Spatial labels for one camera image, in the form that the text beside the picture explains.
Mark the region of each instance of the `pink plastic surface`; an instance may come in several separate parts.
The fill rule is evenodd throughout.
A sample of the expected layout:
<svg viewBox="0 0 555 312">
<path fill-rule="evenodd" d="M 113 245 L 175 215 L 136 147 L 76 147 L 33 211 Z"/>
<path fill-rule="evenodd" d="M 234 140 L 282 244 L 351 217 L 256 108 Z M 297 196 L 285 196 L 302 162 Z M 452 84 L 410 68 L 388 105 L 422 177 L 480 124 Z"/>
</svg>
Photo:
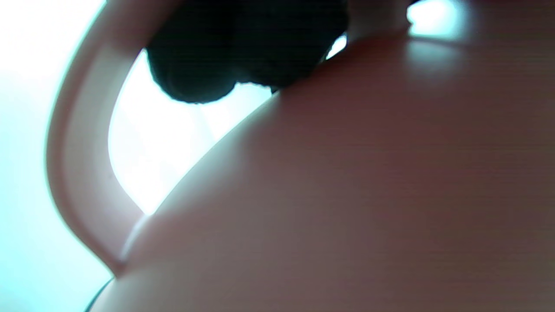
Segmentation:
<svg viewBox="0 0 555 312">
<path fill-rule="evenodd" d="M 142 214 L 108 123 L 162 3 L 108 3 L 53 116 L 55 201 L 117 274 L 93 312 L 555 309 L 551 1 L 453 0 L 456 36 L 353 43 L 223 138 L 122 256 Z"/>
</svg>

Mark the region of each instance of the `bright light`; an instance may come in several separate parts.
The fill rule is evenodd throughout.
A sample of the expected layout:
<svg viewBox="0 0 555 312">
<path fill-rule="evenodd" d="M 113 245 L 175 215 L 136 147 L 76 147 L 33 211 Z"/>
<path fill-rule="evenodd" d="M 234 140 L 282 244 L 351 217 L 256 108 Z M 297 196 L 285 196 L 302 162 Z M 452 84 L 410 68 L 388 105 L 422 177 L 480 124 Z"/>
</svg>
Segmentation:
<svg viewBox="0 0 555 312">
<path fill-rule="evenodd" d="M 269 88 L 238 84 L 214 103 L 174 101 L 154 83 L 147 55 L 141 53 L 110 125 L 116 178 L 144 213 L 154 213 L 195 163 L 270 96 Z"/>
<path fill-rule="evenodd" d="M 339 53 L 339 51 L 343 50 L 347 46 L 347 35 L 343 34 L 339 37 L 334 45 L 331 47 L 330 53 L 327 54 L 326 59 L 331 58 L 332 56 Z"/>
<path fill-rule="evenodd" d="M 456 0 L 424 0 L 407 12 L 412 35 L 455 38 L 462 30 L 465 10 Z"/>
</svg>

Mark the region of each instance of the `pink object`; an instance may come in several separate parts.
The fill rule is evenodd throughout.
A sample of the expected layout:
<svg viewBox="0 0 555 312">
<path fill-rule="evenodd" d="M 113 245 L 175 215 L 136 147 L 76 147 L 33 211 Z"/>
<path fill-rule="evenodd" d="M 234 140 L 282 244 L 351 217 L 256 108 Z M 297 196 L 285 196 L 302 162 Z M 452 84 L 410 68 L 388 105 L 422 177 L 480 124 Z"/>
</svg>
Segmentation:
<svg viewBox="0 0 555 312">
<path fill-rule="evenodd" d="M 108 126 L 179 0 L 109 1 L 47 155 L 63 219 L 116 277 L 92 312 L 553 311 L 555 6 L 455 2 L 458 37 L 350 44 L 146 218 Z"/>
</svg>

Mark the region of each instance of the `black fabric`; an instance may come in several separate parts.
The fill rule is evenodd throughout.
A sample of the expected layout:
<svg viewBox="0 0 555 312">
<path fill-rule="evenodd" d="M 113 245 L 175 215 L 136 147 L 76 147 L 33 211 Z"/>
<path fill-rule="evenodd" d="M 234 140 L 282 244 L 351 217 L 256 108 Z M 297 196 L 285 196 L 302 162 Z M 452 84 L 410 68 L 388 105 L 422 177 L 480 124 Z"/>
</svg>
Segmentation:
<svg viewBox="0 0 555 312">
<path fill-rule="evenodd" d="M 170 97 L 208 103 L 236 82 L 286 88 L 307 77 L 348 26 L 345 0 L 187 0 L 146 47 Z"/>
</svg>

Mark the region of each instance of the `curved edge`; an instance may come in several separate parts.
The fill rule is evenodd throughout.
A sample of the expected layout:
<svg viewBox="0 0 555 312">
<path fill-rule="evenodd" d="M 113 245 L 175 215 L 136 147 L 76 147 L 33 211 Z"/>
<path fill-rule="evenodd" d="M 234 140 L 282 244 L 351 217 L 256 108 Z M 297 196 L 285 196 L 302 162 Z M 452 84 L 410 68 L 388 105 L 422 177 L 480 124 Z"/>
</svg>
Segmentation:
<svg viewBox="0 0 555 312">
<path fill-rule="evenodd" d="M 92 312 L 93 311 L 93 307 L 94 304 L 97 302 L 98 298 L 100 297 L 100 295 L 102 295 L 102 292 L 104 291 L 104 289 L 106 289 L 106 287 L 108 287 L 108 285 L 114 280 L 114 278 L 110 278 L 99 290 L 98 292 L 94 295 L 93 299 L 90 301 L 89 305 L 87 305 L 87 307 L 85 308 L 85 312 Z"/>
<path fill-rule="evenodd" d="M 144 213 L 117 181 L 108 132 L 122 85 L 148 39 L 181 0 L 106 3 L 67 71 L 48 129 L 52 199 L 73 233 L 118 275 Z"/>
</svg>

